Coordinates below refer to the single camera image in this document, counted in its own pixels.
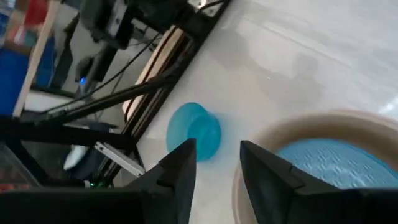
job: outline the blue object in bowl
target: blue object in bowl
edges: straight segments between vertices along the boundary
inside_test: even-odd
[[[277,152],[295,167],[341,189],[398,187],[398,173],[366,151],[333,139],[304,139]]]
[[[198,103],[186,103],[173,114],[167,127],[167,149],[173,151],[188,138],[197,140],[197,161],[210,159],[220,146],[217,118]]]

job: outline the wooden board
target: wooden board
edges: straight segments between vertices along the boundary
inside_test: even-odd
[[[60,1],[49,2],[49,9],[45,17],[42,29],[40,31],[39,38],[37,39],[36,45],[30,56],[30,62],[27,69],[25,82],[22,85],[17,103],[14,107],[14,112],[12,114],[13,116],[19,117],[21,115],[22,109],[24,108],[26,97],[36,75],[37,67],[39,66],[40,59],[42,58],[45,44],[51,33],[52,26],[55,21],[55,16],[57,15],[57,11],[60,5]]]
[[[150,57],[148,63],[146,64],[145,68],[141,72],[141,74],[136,82],[136,85],[145,81],[144,79],[153,63],[155,63],[155,64],[153,65],[152,69],[150,70],[148,79],[158,75],[161,71],[163,71],[163,69],[167,65],[167,62],[172,57],[174,50],[181,43],[181,41],[183,39],[182,37],[183,37],[183,30],[176,28],[175,26],[172,26],[170,28],[170,30],[164,34],[159,45],[157,46],[154,53]],[[133,112],[135,111],[135,109],[137,108],[137,106],[139,105],[141,100],[142,100],[142,96],[138,96],[137,98],[133,99],[132,105],[128,111],[128,115],[127,115],[128,118],[130,118],[132,116]],[[128,100],[123,103],[123,112],[124,113],[126,112],[127,107],[130,104],[130,102],[131,102],[131,100]]]

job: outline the bowl rim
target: bowl rim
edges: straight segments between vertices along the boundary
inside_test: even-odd
[[[333,111],[328,111],[324,113],[309,113],[309,114],[302,114],[300,116],[296,116],[294,118],[288,119],[286,121],[282,121],[279,123],[276,123],[274,125],[271,125],[270,128],[267,128],[261,135],[258,135],[255,140],[260,142],[261,139],[267,139],[270,136],[273,136],[275,132],[283,127],[286,127],[291,124],[300,124],[304,123],[306,121],[310,120],[315,120],[315,119],[330,119],[330,118],[344,118],[344,119],[358,119],[361,121],[364,121],[366,123],[371,123],[374,125],[379,125],[382,126],[385,129],[389,129],[390,131],[394,131],[398,134],[398,121],[388,118],[385,116],[381,116],[379,114],[372,114],[368,113],[365,111],[356,111],[356,110],[333,110]],[[239,198],[239,193],[241,192],[241,187],[242,187],[242,181],[243,181],[243,173],[242,173],[242,168],[240,164],[240,160],[238,160],[238,164],[236,166],[235,172],[234,172],[234,177],[233,177],[233,186],[232,186],[232,209],[233,209],[233,217],[235,220],[236,224],[251,224],[247,222],[242,222],[242,215],[239,210],[239,204],[240,204],[240,198]]]

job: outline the wire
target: wire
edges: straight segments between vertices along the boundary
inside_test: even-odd
[[[144,79],[142,79],[143,82],[145,82],[145,81],[148,79],[150,72],[152,71],[153,67],[155,66],[155,63],[156,63],[157,59],[158,59],[159,56],[160,56],[160,53],[162,53],[164,47],[165,47],[166,44],[169,42],[171,36],[174,34],[174,32],[175,32],[176,30],[177,30],[177,27],[174,27],[174,28],[170,31],[170,34],[169,34],[169,35],[166,37],[166,39],[164,40],[163,44],[160,46],[159,50],[158,50],[157,53],[156,53],[156,56],[154,57],[154,59],[153,59],[151,65],[150,65],[150,67],[149,67],[149,69],[148,69],[148,72],[145,74]],[[133,101],[134,101],[135,99],[136,99],[136,98],[133,98],[133,99],[130,100],[130,102],[129,102],[127,108],[126,108],[126,111],[124,112],[124,122],[127,122],[128,119],[129,119],[130,109],[131,109],[132,103],[133,103]]]
[[[215,2],[211,2],[209,4],[204,5],[203,7],[201,7],[198,12],[202,12],[205,9],[208,9],[210,7],[216,6],[218,4],[224,3],[224,0],[219,0],[219,1],[215,1]]]
[[[145,27],[145,29],[144,29],[144,36],[145,36],[145,34],[147,33],[148,29],[149,29],[149,25],[147,25],[147,26]]]
[[[155,89],[163,88],[170,83],[176,81],[175,69],[178,69],[180,62],[175,62],[172,66],[157,75],[153,79],[134,85],[127,89],[116,92],[115,94],[104,96],[100,99],[87,103],[85,105],[77,106],[68,111],[62,111],[63,113],[56,114],[52,118],[43,119],[42,121],[36,122],[38,125],[59,125],[65,124],[76,119],[88,116],[93,113],[93,111],[102,110],[103,108],[109,108],[110,106],[120,104],[126,100],[132,98],[133,96],[145,95],[149,91],[154,91]]]
[[[139,42],[139,43],[136,43],[136,44],[130,44],[129,47],[141,45],[141,44],[144,44],[144,43],[146,43],[146,41],[142,41],[142,42]]]
[[[137,60],[137,58],[138,58],[142,53],[144,53],[144,51],[145,51],[146,49],[148,49],[148,47],[156,40],[156,38],[158,38],[159,35],[160,35],[160,34],[157,34],[157,35],[156,35],[156,36],[155,36],[155,37],[154,37],[154,38],[153,38],[141,51],[140,51],[140,52],[138,52],[138,53],[136,54],[136,56],[134,56],[133,59],[130,60],[129,63],[127,63],[127,65],[125,65],[117,74],[115,74],[113,77],[111,77],[108,81],[104,82],[102,85],[100,85],[99,87],[95,88],[93,91],[91,91],[91,92],[89,92],[89,93],[87,93],[87,94],[85,94],[85,95],[83,95],[83,96],[81,96],[81,97],[79,97],[79,98],[77,98],[77,99],[74,99],[74,100],[72,100],[71,102],[68,102],[68,103],[65,103],[65,104],[62,104],[62,105],[55,106],[55,107],[53,107],[53,108],[47,109],[47,110],[41,112],[41,114],[48,113],[49,111],[52,111],[52,110],[55,110],[55,109],[63,108],[64,106],[72,105],[72,104],[74,104],[74,103],[76,103],[76,102],[78,102],[78,101],[80,101],[80,100],[82,100],[82,99],[84,99],[84,98],[87,98],[87,97],[91,96],[92,94],[94,94],[94,93],[97,92],[98,90],[102,89],[102,88],[103,88],[104,86],[106,86],[107,84],[111,83],[115,78],[117,78],[118,76],[120,76],[121,74],[123,74],[123,72],[126,71],[127,68],[128,68],[135,60]]]
[[[116,81],[116,84],[113,86],[113,89],[110,94],[113,94],[116,91],[116,88],[119,86],[120,81],[122,80],[124,74],[126,71],[123,71],[122,74],[119,76],[118,80]],[[105,110],[102,110],[99,115],[95,118],[96,121],[99,121],[104,114]]]

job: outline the white tabletop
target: white tabletop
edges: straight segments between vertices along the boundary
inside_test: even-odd
[[[296,114],[356,109],[398,118],[398,1],[235,0],[138,144],[147,169],[167,154],[173,112],[197,102],[221,146],[199,163],[192,223],[234,223],[240,140]]]

